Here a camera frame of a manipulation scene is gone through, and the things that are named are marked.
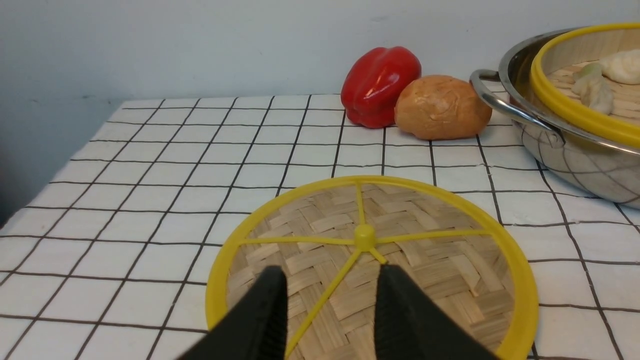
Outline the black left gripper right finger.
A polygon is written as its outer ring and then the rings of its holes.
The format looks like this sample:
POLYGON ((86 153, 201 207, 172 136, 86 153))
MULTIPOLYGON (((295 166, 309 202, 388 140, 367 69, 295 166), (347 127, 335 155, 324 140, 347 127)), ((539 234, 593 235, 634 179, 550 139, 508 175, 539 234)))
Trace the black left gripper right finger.
POLYGON ((402 267, 382 264, 375 294, 377 360, 497 360, 458 326, 402 267))

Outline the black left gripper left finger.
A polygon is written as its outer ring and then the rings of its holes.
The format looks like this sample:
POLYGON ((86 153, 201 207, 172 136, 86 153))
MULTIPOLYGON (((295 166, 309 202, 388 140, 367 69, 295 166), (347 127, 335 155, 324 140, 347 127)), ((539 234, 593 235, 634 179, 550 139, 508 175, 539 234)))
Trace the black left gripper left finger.
POLYGON ((248 292, 179 360, 283 360, 288 335, 287 278, 266 266, 248 292))

